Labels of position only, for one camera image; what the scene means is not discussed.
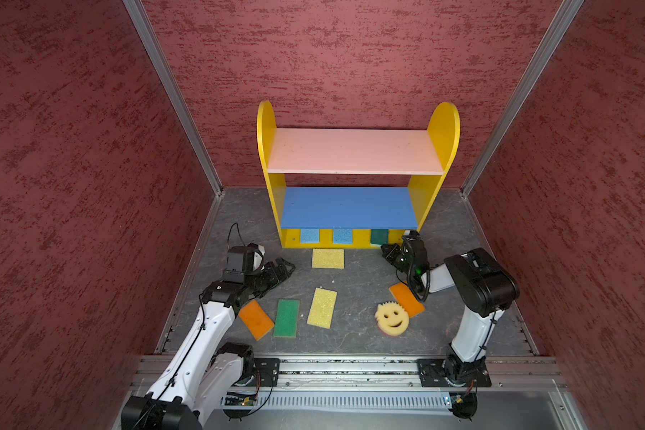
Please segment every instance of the yellow shelf side panel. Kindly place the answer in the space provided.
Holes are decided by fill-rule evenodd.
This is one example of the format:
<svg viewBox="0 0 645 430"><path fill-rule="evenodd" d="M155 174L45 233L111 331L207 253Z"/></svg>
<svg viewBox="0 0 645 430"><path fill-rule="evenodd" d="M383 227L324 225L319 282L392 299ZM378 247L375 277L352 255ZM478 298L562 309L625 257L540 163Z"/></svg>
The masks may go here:
<svg viewBox="0 0 645 430"><path fill-rule="evenodd" d="M413 175L408 182L408 193L413 203L415 219L418 221L418 230L423 227L435 197L438 196L444 178L447 176L454 157L456 157L459 135L461 134L459 111L456 106L449 102L440 103L430 118L428 133L435 146L435 151L438 153L439 161L442 163L444 174Z"/></svg>
<svg viewBox="0 0 645 430"><path fill-rule="evenodd" d="M284 236L282 236L282 210L284 209L284 196L287 192L287 183L283 173L268 173L267 162L272 152L272 145L277 132L275 123L275 112L269 101L264 100L258 107L258 155L261 157L261 166L263 175L266 177L267 194L270 196L272 212L277 224L277 233L280 236L282 246L285 245Z"/></svg>

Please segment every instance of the textured red wall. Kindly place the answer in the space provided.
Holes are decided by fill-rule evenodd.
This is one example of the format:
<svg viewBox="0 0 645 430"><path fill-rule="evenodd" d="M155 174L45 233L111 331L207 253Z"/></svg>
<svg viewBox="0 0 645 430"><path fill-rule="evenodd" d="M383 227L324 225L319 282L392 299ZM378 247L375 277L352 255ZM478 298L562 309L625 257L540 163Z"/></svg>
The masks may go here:
<svg viewBox="0 0 645 430"><path fill-rule="evenodd" d="M559 0L147 0L144 5L220 179L264 185L258 103L281 126L427 128L442 101L462 139L463 183ZM287 178L396 184L405 177Z"/></svg>
<svg viewBox="0 0 645 430"><path fill-rule="evenodd" d="M586 1L471 195L593 429L645 429L645 0Z"/></svg>
<svg viewBox="0 0 645 430"><path fill-rule="evenodd" d="M0 430L111 426L211 193L120 1L0 1Z"/></svg>

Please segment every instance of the green sponge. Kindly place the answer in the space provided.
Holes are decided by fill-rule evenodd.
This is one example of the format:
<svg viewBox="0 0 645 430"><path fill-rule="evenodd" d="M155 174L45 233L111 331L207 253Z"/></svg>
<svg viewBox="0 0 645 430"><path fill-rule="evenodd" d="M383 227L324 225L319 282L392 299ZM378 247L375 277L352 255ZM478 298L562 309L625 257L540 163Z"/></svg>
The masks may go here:
<svg viewBox="0 0 645 430"><path fill-rule="evenodd" d="M370 230L370 245L381 246L389 243L389 230Z"/></svg>
<svg viewBox="0 0 645 430"><path fill-rule="evenodd" d="M277 319L275 320L275 337L296 337L296 322L298 321L298 300L281 298L277 303Z"/></svg>

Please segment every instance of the orange sponge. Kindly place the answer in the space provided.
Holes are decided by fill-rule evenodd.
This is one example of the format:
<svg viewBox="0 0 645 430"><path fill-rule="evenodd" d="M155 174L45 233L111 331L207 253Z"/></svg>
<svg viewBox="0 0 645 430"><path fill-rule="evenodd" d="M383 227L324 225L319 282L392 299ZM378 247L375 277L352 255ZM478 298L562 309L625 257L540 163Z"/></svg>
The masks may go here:
<svg viewBox="0 0 645 430"><path fill-rule="evenodd" d="M249 304L241 308L239 318L246 324L246 327L248 327L256 340L260 340L275 326L275 323L272 322L263 308L255 300L251 300Z"/></svg>
<svg viewBox="0 0 645 430"><path fill-rule="evenodd" d="M389 291L397 302L399 302L399 305L401 305L406 313L408 313L409 318L416 316L425 310L425 306L413 297L411 290L403 283L398 283L397 285L390 287Z"/></svg>

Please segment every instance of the gray floor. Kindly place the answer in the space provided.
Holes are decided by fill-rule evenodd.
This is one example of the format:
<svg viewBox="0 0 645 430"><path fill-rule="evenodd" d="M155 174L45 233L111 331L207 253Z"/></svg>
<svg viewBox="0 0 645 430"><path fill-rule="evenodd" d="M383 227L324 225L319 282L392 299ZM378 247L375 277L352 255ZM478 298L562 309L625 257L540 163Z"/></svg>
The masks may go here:
<svg viewBox="0 0 645 430"><path fill-rule="evenodd" d="M335 354L416 354L443 355L456 335L464 305L456 289L443 290L428 297L425 312L411 319L408 330L398 337L379 331L374 314L379 304L392 301L388 288L397 283L392 266L379 250L346 250L343 270L312 269L311 250L282 249L265 188L229 188L220 203L200 268L182 307L179 323L171 333L167 351L176 351L187 335L198 312L198 295L224 269L227 232L239 222L246 243L266 247L266 259L282 256L296 265L296 271L282 285L258 299L274 321L280 298L301 301L295 339L274 338L272 332L256 342L241 319L237 318L224 341L249 343L256 353L335 353ZM456 191L441 191L426 220L421 236L430 262L480 246L464 203ZM236 229L230 240L239 243ZM329 330L308 325L306 320L317 287L337 292L332 325ZM497 324L488 344L488 355L530 355L518 311L513 308Z"/></svg>

